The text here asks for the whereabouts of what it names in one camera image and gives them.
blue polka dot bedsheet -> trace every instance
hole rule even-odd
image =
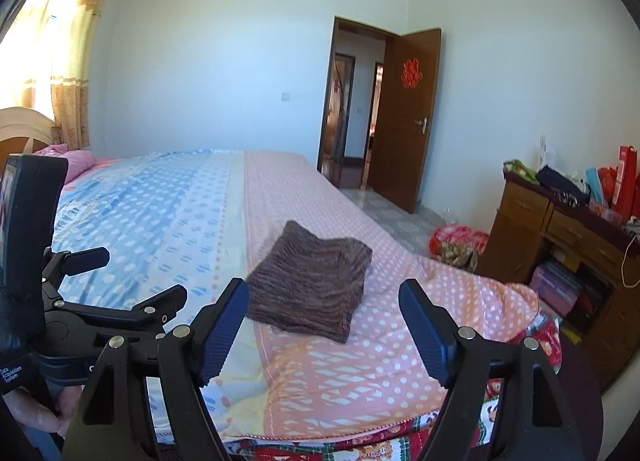
[[[67,277],[65,300],[130,309],[174,284],[188,290],[185,307],[165,325],[190,323],[233,277],[246,276],[242,152],[152,154],[99,164],[65,187],[54,227],[54,251],[105,247],[109,264]],[[225,372],[243,396],[266,391],[251,321],[238,333]],[[148,379],[158,440],[172,443],[159,380]],[[216,383],[202,391],[220,431],[228,398]]]

finger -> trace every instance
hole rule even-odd
[[[82,387],[65,387],[62,389],[60,396],[58,397],[58,406],[60,408],[60,415],[58,416],[59,428],[58,434],[62,437],[66,437],[66,433],[69,430],[71,424],[71,418],[74,415],[76,405],[82,394]]]
[[[23,389],[5,394],[4,402],[16,421],[44,432],[56,432],[60,427],[56,416]]]

wooden cabinet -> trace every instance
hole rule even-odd
[[[572,213],[556,205],[540,187],[507,181],[476,273],[505,283],[529,284],[536,266],[545,259],[551,245],[556,245],[609,282],[609,299],[594,316],[580,344],[604,391],[640,348],[640,286],[627,289],[622,285],[627,237],[620,235],[613,244],[593,230],[597,224],[585,224]],[[624,271],[627,284],[640,279],[639,253],[629,254]]]
[[[527,228],[498,212],[476,275],[500,282],[528,284],[544,248],[545,239],[538,230]]]

black bag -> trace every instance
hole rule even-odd
[[[536,174],[536,179],[543,187],[551,190],[562,204],[575,208],[589,203],[590,193],[582,192],[572,181],[548,166],[544,166]]]

pink pillow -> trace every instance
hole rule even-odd
[[[66,152],[66,143],[61,143],[59,145],[49,145],[34,152],[34,156],[47,156],[47,157],[60,157]]]
[[[95,155],[88,150],[70,150],[60,157],[65,157],[69,162],[69,168],[66,171],[65,185],[69,181],[73,181],[82,172],[89,170],[95,164]]]

